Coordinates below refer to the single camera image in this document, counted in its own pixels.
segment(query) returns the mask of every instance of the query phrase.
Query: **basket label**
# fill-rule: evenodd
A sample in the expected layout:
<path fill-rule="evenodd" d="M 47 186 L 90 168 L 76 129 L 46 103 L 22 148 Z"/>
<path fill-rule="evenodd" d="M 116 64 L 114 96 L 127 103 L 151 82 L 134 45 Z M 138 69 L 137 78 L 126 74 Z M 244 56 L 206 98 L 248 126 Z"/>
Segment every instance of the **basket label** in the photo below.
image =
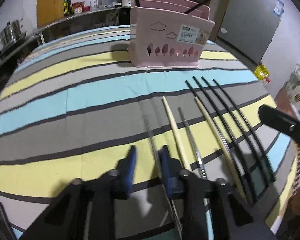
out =
<path fill-rule="evenodd" d="M 210 32 L 196 27 L 182 25 L 177 41 L 196 43 L 205 45 L 210 36 Z"/>
<path fill-rule="evenodd" d="M 194 43 L 200 29 L 188 25 L 182 25 L 177 41 Z"/>

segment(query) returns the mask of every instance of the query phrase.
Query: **striped tablecloth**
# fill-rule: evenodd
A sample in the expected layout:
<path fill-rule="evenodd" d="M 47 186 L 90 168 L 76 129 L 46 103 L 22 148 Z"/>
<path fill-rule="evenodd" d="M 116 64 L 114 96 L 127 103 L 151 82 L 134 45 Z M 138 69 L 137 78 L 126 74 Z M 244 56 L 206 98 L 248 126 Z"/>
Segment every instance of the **striped tablecloth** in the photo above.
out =
<path fill-rule="evenodd" d="M 243 136 L 216 97 L 252 171 L 260 200 L 254 205 L 269 226 L 285 209 L 296 169 L 290 138 L 260 123 L 258 107 L 276 104 L 253 73 L 232 54 L 208 42 L 198 68 L 135 68 L 127 47 L 129 26 L 76 33 L 38 47 L 15 71 L 0 96 L 0 202 L 20 236 L 73 179 L 90 180 L 114 168 L 130 145 L 138 148 L 133 193 L 115 201 L 116 237 L 172 239 L 174 226 L 157 178 L 143 118 L 157 147 L 178 158 L 162 96 L 172 109 L 194 171 L 197 169 L 177 111 L 181 106 L 205 162 L 208 178 L 232 178 L 219 145 L 185 80 L 215 78 L 245 113 L 276 174 L 264 189 Z M 203 96 L 209 110 L 212 107 Z M 217 124 L 227 137 L 221 122 Z M 178 203 L 180 215 L 181 202 Z"/>

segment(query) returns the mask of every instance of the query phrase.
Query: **stainless steel pot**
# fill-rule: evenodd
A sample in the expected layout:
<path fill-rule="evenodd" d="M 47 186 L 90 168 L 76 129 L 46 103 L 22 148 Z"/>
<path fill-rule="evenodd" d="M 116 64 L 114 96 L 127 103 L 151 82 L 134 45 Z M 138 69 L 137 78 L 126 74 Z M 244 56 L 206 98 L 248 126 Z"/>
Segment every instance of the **stainless steel pot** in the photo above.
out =
<path fill-rule="evenodd" d="M 19 20 L 13 22 L 7 22 L 7 26 L 0 32 L 0 40 L 5 47 L 9 42 L 17 40 L 21 35 L 21 28 Z"/>
<path fill-rule="evenodd" d="M 0 32 L 0 43 L 5 46 L 7 42 L 6 34 L 4 33 L 4 29 Z"/>
<path fill-rule="evenodd" d="M 4 28 L 4 33 L 6 34 L 7 41 L 16 40 L 21 34 L 20 22 L 18 20 L 14 22 L 7 22 L 7 26 Z"/>

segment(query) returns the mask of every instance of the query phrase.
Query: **door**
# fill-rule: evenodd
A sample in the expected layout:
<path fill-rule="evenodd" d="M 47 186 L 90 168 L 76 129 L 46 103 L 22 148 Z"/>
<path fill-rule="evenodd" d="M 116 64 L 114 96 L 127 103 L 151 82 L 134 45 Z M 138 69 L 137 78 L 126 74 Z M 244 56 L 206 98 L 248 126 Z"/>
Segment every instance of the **door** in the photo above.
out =
<path fill-rule="evenodd" d="M 258 64 L 279 26 L 277 0 L 230 0 L 218 37 Z"/>

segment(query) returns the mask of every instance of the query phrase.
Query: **cloud cutout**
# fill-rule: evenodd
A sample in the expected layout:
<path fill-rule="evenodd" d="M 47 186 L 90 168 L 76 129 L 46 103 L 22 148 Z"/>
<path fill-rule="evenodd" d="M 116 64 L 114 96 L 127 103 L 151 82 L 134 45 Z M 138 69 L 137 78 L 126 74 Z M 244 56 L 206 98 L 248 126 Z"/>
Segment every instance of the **cloud cutout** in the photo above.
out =
<path fill-rule="evenodd" d="M 173 40 L 177 37 L 177 35 L 173 32 L 170 32 L 167 34 L 167 38 L 170 39 L 170 40 Z"/>
<path fill-rule="evenodd" d="M 153 30 L 153 31 L 164 31 L 166 29 L 166 25 L 161 23 L 161 22 L 156 22 L 156 23 L 152 23 L 150 25 L 150 30 Z"/>

